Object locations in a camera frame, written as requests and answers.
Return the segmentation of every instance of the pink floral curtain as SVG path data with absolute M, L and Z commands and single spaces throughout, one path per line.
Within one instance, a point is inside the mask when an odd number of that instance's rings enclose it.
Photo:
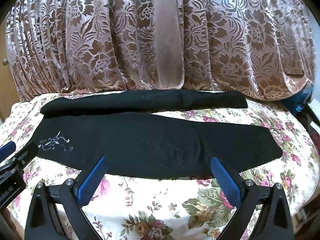
M 17 0 L 6 44 L 21 101 L 167 88 L 271 101 L 315 71 L 301 0 Z

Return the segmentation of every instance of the rolled black fabric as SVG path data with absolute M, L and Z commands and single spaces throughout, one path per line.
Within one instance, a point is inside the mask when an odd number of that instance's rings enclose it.
M 46 118 L 64 115 L 97 115 L 122 112 L 163 112 L 211 108 L 247 108 L 244 95 L 236 90 L 210 93 L 194 90 L 138 90 L 84 98 L 57 98 L 40 111 Z
M 82 170 L 108 154 L 108 173 L 140 178 L 207 176 L 213 156 L 238 172 L 282 156 L 265 127 L 132 112 L 44 118 L 31 139 L 41 158 Z

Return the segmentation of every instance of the bed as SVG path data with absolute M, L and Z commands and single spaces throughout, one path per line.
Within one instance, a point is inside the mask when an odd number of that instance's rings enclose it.
M 12 140 L 16 143 L 17 150 L 20 150 L 41 122 L 41 107 L 61 96 L 44 94 L 30 102 L 14 104 L 10 117 L 0 127 L 0 145 Z M 82 96 L 85 95 L 65 97 L 74 99 Z M 263 186 L 280 182 L 287 194 L 291 215 L 294 215 L 312 196 L 317 186 L 317 150 L 303 126 L 280 104 L 260 103 L 253 99 L 247 101 L 247 109 L 224 108 L 156 114 L 197 122 L 232 122 L 269 128 L 275 141 L 283 149 L 282 158 L 240 175 Z M 36 157 L 25 168 L 23 179 L 27 188 L 8 206 L 10 212 L 24 227 L 36 184 L 39 181 L 46 185 L 61 184 L 68 178 L 75 178 L 79 172 Z M 57 206 L 68 237 L 77 239 L 63 207 Z M 248 239 L 260 209 L 260 206 L 256 207 L 242 239 Z M 202 240 L 216 239 L 236 208 L 229 204 L 215 179 L 156 180 L 106 174 L 91 202 L 83 210 L 104 240 L 111 237 L 116 240 Z

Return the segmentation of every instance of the black garment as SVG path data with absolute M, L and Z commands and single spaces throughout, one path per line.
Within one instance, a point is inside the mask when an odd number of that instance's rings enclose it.
M 63 115 L 97 115 L 122 112 L 188 111 L 211 108 L 247 108 L 244 95 L 236 90 L 225 93 L 195 90 L 138 90 L 78 99 L 57 98 L 40 111 L 45 118 Z
M 170 91 L 176 95 L 178 90 Z M 133 92 L 122 94 L 134 96 L 136 93 Z M 210 159 L 216 155 L 239 172 L 270 162 L 282 155 L 282 150 L 265 127 L 193 122 L 147 113 L 101 114 L 102 111 L 117 112 L 119 109 L 132 108 L 137 111 L 155 111 L 157 101 L 153 104 L 153 97 L 147 100 L 141 91 L 137 92 L 142 96 L 142 99 L 137 100 L 137 104 L 130 100 L 130 97 L 126 104 L 122 101 L 123 97 L 119 97 L 122 94 L 113 95 L 118 96 L 120 100 L 118 102 L 117 97 L 113 97 L 114 105 L 108 105 L 110 95 L 88 97 L 92 104 L 98 106 L 99 102 L 96 100 L 99 99 L 100 105 L 104 106 L 99 108 L 98 115 L 94 115 L 95 107 L 87 102 L 83 103 L 84 98 L 59 98 L 48 103 L 41 110 L 45 114 L 44 119 L 31 138 L 39 145 L 38 156 L 82 170 L 92 162 L 97 162 L 102 154 L 108 154 L 110 174 L 141 178 L 175 178 L 211 174 Z M 177 100 L 174 96 L 170 98 L 171 93 L 164 90 L 164 95 L 168 96 L 167 101 L 161 95 L 161 91 L 156 91 L 155 94 L 163 102 L 160 105 L 161 109 L 166 110 L 190 109 L 190 102 L 198 102 L 192 100 L 193 96 L 197 99 L 201 98 L 203 93 L 213 96 L 216 94 L 194 92 L 196 91 L 191 91 L 191 98 L 188 98 L 187 92 L 184 94 L 187 96 L 182 97 L 183 100 Z M 221 97 L 223 94 L 220 94 L 218 99 L 223 99 L 224 104 L 227 104 L 228 101 Z M 65 105 L 59 108 L 58 102 L 65 102 Z M 202 102 L 203 106 L 209 106 L 208 101 L 199 102 Z M 220 106 L 219 101 L 214 101 L 213 105 Z M 87 115 L 79 115 L 79 111 L 85 111 Z

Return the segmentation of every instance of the white embroidery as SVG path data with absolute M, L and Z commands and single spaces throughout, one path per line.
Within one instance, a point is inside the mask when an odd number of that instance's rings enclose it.
M 70 142 L 70 139 L 65 139 L 63 136 L 59 136 L 61 132 L 59 132 L 54 138 L 49 138 L 46 140 L 41 140 L 38 148 L 42 148 L 44 151 L 49 151 L 50 149 L 54 150 L 56 144 L 60 145 L 65 152 L 71 152 L 73 147 L 66 149 L 66 143 Z

